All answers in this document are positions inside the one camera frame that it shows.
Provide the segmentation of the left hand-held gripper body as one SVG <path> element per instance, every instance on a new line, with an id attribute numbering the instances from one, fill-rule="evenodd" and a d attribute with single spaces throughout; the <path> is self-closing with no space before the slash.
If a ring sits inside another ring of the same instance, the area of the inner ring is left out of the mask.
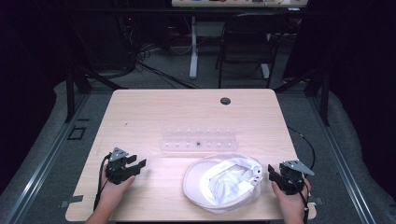
<path id="1" fill-rule="evenodd" d="M 129 153 L 118 147 L 115 147 L 110 153 L 106 167 L 106 177 L 113 184 L 118 185 L 130 177 L 127 175 L 128 167 L 125 157 L 130 157 Z"/>

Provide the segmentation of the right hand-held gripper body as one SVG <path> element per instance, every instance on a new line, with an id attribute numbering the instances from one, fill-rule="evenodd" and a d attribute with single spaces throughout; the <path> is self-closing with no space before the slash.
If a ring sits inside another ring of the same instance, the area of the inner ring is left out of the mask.
<path id="1" fill-rule="evenodd" d="M 287 195 L 293 195 L 302 191 L 304 178 L 315 173 L 301 161 L 283 161 L 279 164 L 281 181 L 280 189 Z"/>

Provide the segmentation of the white cap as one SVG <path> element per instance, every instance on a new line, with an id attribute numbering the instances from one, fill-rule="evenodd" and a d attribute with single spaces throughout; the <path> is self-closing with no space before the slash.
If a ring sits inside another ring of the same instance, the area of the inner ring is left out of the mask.
<path id="1" fill-rule="evenodd" d="M 262 165 L 239 153 L 220 153 L 195 161 L 183 178 L 185 196 L 213 214 L 242 208 L 262 191 Z"/>

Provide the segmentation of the person's right hand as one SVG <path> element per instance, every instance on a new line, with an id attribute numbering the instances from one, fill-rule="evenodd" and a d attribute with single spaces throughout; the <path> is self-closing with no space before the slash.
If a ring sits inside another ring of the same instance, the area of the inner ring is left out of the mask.
<path id="1" fill-rule="evenodd" d="M 278 200 L 283 219 L 288 217 L 304 217 L 304 201 L 299 194 L 285 194 L 275 182 L 271 182 L 274 194 Z"/>

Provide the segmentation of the person's left hand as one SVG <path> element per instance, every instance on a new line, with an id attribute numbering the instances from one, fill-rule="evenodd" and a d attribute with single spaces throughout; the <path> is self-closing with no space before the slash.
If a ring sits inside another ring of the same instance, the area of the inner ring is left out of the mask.
<path id="1" fill-rule="evenodd" d="M 118 185 L 108 181 L 106 171 L 102 172 L 101 177 L 100 199 L 94 212 L 109 217 L 120 204 L 126 190 L 133 184 L 135 176 L 129 177 Z"/>

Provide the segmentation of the clear plastic rack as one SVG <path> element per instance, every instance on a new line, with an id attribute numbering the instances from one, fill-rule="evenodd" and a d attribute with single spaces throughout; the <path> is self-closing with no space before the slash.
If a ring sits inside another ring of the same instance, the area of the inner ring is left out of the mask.
<path id="1" fill-rule="evenodd" d="M 161 150 L 167 152 L 236 151 L 236 129 L 230 127 L 168 126 L 162 129 Z"/>

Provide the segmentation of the black chair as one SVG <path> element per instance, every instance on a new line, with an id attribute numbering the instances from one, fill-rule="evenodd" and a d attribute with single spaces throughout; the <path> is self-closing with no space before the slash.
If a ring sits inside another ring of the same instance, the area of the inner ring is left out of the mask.
<path id="1" fill-rule="evenodd" d="M 252 63 L 256 68 L 269 66 L 266 87 L 269 87 L 276 62 L 280 38 L 289 20 L 281 14 L 241 13 L 228 19 L 222 28 L 216 68 L 218 87 L 222 86 L 225 63 Z"/>

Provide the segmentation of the aluminium floor rail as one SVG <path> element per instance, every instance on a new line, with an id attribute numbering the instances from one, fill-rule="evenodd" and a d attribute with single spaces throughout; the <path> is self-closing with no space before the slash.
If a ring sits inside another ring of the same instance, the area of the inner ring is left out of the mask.
<path id="1" fill-rule="evenodd" d="M 0 224 L 16 224 L 23 219 L 44 184 L 51 166 L 61 151 L 61 144 L 71 131 L 72 122 L 87 103 L 82 94 L 75 103 L 75 112 L 66 122 L 66 100 L 58 96 L 49 119 L 22 162 L 19 170 L 0 195 Z"/>
<path id="2" fill-rule="evenodd" d="M 326 125 L 323 121 L 320 112 L 319 105 L 315 98 L 308 97 L 308 103 L 313 110 L 316 120 L 318 121 L 318 125 L 320 129 L 324 132 L 326 139 L 330 145 L 330 153 L 332 154 L 332 160 L 335 164 L 335 167 L 341 176 L 344 187 L 349 195 L 350 200 L 352 201 L 355 210 L 361 220 L 362 224 L 377 224 L 375 218 L 362 194 L 361 188 L 357 183 L 355 177 L 351 173 L 349 165 L 344 157 L 344 154 L 339 147 L 330 126 Z"/>

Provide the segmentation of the black metal frame stand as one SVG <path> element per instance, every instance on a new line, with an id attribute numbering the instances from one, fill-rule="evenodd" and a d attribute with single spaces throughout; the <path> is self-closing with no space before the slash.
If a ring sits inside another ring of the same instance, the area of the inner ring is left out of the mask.
<path id="1" fill-rule="evenodd" d="M 100 83 L 108 86 L 110 89 L 114 90 L 125 90 L 122 87 L 109 79 L 102 77 L 98 73 L 94 72 L 86 66 L 78 65 L 76 63 L 71 63 L 69 65 L 69 71 L 66 76 L 66 102 L 67 102 L 67 115 L 66 122 L 69 122 L 76 113 L 75 104 L 75 87 L 83 94 L 90 94 L 92 92 L 92 85 L 89 83 L 88 78 L 91 77 Z"/>
<path id="2" fill-rule="evenodd" d="M 318 91 L 321 91 L 319 115 L 323 123 L 326 126 L 329 126 L 330 123 L 328 120 L 328 108 L 330 95 L 330 76 L 325 68 L 314 68 L 299 77 L 294 77 L 286 84 L 275 88 L 275 92 L 280 93 L 286 91 L 305 79 L 309 79 L 308 84 L 304 89 L 304 94 L 307 97 L 314 97 L 318 94 Z"/>

